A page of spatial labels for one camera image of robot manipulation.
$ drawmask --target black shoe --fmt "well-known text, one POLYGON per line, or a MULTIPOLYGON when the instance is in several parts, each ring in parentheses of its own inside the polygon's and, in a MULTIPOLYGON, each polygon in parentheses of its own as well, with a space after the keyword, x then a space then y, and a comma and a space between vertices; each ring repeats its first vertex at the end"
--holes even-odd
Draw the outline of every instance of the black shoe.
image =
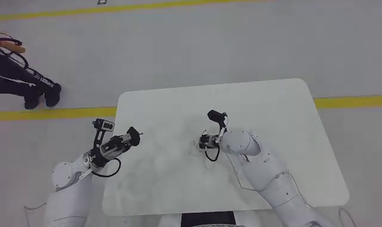
POLYGON ((30 94, 24 97, 24 108, 27 110, 37 108, 40 104, 40 96, 42 95, 42 93, 38 91, 35 86, 32 86, 30 90, 30 94))
POLYGON ((61 85, 54 84, 53 88, 45 92, 45 101, 49 108, 54 107, 60 101, 61 85))

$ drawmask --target white tabletop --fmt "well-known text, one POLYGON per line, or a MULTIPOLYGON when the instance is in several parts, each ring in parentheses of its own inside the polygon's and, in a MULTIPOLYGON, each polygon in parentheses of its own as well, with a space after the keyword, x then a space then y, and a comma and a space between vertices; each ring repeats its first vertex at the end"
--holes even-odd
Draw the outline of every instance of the white tabletop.
MULTIPOLYGON (((211 163, 195 150, 207 118, 226 112, 228 128, 251 130, 283 160, 313 206, 343 205, 349 192, 306 83, 285 79, 132 91, 118 101, 115 135, 134 126, 141 143, 120 156, 119 173, 106 179, 109 216, 270 208, 243 190, 225 155, 211 163)), ((110 162, 108 174, 118 163, 110 162)), ((246 187, 246 178, 239 173, 246 187)))

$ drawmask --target yellow floor stripe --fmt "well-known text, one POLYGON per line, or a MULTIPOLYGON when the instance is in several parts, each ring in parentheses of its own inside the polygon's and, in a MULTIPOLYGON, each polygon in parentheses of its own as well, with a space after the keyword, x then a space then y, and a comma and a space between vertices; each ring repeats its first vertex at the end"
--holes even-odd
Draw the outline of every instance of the yellow floor stripe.
POLYGON ((378 108, 382 107, 382 96, 322 97, 315 99, 317 109, 324 108, 378 108))
POLYGON ((121 5, 121 6, 114 6, 114 7, 94 7, 94 8, 81 8, 81 9, 75 9, 75 10, 42 11, 42 12, 21 13, 21 14, 1 14, 0 21, 1 20, 34 19, 34 18, 40 18, 40 17, 74 16, 78 14, 149 10, 149 9, 160 9, 160 8, 182 7, 182 6, 190 6, 190 5, 206 5, 206 4, 229 3, 229 2, 254 2, 254 1, 266 1, 266 0, 182 0, 182 1, 170 1, 170 2, 160 2, 160 3, 152 3, 152 4, 121 5))
MULTIPOLYGON (((317 109, 382 108, 382 96, 324 97, 315 99, 317 109)), ((70 108, 0 112, 0 121, 72 119, 115 116, 117 108, 70 108)))

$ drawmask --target cable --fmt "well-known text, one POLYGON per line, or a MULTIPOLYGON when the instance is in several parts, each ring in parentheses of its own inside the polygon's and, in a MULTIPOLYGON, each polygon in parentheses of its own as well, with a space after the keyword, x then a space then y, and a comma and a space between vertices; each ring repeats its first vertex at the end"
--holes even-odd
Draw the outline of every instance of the cable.
POLYGON ((98 173, 96 173, 96 172, 94 172, 94 171, 92 171, 92 174, 95 175, 95 176, 98 176, 98 177, 103 177, 103 178, 108 178, 108 177, 112 177, 112 176, 114 176, 116 173, 119 172, 119 169, 121 169, 121 164, 122 164, 122 163, 121 163, 121 160, 118 159, 117 157, 114 158, 114 159, 118 161, 119 165, 118 165, 118 169, 117 169, 113 174, 110 174, 110 175, 105 176, 105 175, 102 175, 102 174, 98 174, 98 173))
POLYGON ((357 225, 355 224, 353 218, 351 217, 350 213, 345 209, 345 207, 341 206, 341 208, 338 210, 338 218, 340 220, 340 223, 342 225, 342 227, 345 227, 344 223, 343 223, 343 219, 342 219, 342 216, 341 216, 341 212, 345 212, 347 214, 347 216, 349 217, 349 219, 352 221, 352 224, 354 227, 357 227, 357 225))
POLYGON ((217 146, 217 154, 216 154, 216 157, 215 159, 211 159, 208 154, 207 154, 207 148, 204 149, 204 153, 205 153, 205 156, 207 157, 207 159, 209 159, 210 161, 212 162, 216 162, 217 161, 217 158, 219 157, 219 154, 220 154, 220 147, 217 146))
POLYGON ((25 213, 25 219, 26 219, 26 225, 27 227, 30 227, 30 223, 29 223, 29 218, 28 218, 28 213, 26 212, 27 210, 37 210, 38 208, 41 208, 43 207, 44 205, 46 205, 47 203, 43 203, 42 205, 38 206, 38 207, 34 207, 34 208, 30 208, 30 207, 26 207, 24 205, 24 213, 25 213))

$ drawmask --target black pants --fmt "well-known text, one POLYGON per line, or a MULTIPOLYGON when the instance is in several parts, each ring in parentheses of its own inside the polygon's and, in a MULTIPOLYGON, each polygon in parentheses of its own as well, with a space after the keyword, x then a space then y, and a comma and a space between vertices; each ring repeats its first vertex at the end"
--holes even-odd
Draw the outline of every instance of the black pants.
POLYGON ((18 63, 0 54, 0 94, 25 97, 33 93, 33 89, 29 84, 15 82, 6 78, 35 84, 38 89, 44 89, 44 85, 25 71, 18 63))

